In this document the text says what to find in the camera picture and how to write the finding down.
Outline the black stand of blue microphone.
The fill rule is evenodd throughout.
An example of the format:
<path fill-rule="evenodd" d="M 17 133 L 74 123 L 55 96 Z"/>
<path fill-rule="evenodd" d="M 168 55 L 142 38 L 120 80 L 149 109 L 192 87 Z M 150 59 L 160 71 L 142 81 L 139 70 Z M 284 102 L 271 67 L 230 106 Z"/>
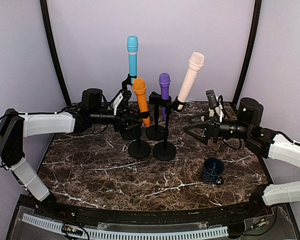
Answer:
<path fill-rule="evenodd" d="M 129 106 L 129 100 L 132 92 L 128 90 L 128 86 L 132 86 L 132 80 L 136 75 L 127 75 L 127 78 L 121 83 L 123 100 L 119 106 L 121 127 L 119 129 L 120 135 L 125 140 L 136 140 L 136 129 L 140 120 L 138 118 L 139 111 Z"/>

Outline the black stand of orange microphone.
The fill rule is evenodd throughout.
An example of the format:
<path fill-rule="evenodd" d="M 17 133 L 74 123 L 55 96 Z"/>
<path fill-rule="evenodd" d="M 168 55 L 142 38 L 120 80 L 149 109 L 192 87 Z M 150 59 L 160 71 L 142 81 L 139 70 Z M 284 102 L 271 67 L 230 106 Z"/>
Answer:
<path fill-rule="evenodd" d="M 142 128 L 141 124 L 133 123 L 129 126 L 129 130 L 134 130 L 136 140 L 131 142 L 128 146 L 128 154 L 135 159 L 142 159 L 147 157 L 151 152 L 151 146 L 148 142 L 141 139 Z"/>

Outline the orange microphone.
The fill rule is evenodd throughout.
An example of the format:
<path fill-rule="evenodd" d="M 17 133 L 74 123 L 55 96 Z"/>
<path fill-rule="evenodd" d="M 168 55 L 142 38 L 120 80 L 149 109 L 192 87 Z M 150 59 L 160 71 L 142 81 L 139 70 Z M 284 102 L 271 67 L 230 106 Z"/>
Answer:
<path fill-rule="evenodd" d="M 149 111 L 146 97 L 147 85 L 143 78 L 135 78 L 132 83 L 132 89 L 137 97 L 139 110 L 141 113 Z"/>

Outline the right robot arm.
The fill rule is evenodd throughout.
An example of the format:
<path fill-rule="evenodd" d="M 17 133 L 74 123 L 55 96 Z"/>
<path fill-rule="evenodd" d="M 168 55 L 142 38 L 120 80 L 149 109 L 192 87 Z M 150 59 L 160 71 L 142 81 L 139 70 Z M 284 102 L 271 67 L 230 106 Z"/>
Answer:
<path fill-rule="evenodd" d="M 281 131 L 260 126 L 264 107 L 255 99 L 240 100 L 236 119 L 209 120 L 189 124 L 183 130 L 198 141 L 207 144 L 239 139 L 255 155 L 265 159 L 280 160 L 300 168 L 300 142 L 292 140 Z M 256 217 L 265 206 L 300 202 L 300 181 L 284 184 L 258 185 L 245 205 L 245 213 Z"/>

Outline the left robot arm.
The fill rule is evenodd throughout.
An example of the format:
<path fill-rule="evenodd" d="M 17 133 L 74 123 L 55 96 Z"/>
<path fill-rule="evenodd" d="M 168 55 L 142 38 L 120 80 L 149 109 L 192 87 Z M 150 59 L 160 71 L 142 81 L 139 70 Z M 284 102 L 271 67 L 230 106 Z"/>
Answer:
<path fill-rule="evenodd" d="M 0 118 L 0 167 L 10 170 L 21 186 L 41 203 L 41 210 L 50 218 L 57 218 L 60 206 L 54 195 L 43 183 L 27 161 L 23 139 L 36 135 L 80 133 L 93 125 L 112 125 L 116 132 L 129 130 L 142 124 L 149 117 L 148 110 L 134 111 L 127 103 L 132 93 L 120 90 L 107 102 L 103 91 L 89 88 L 83 91 L 81 101 L 55 112 L 18 112 L 6 110 Z"/>

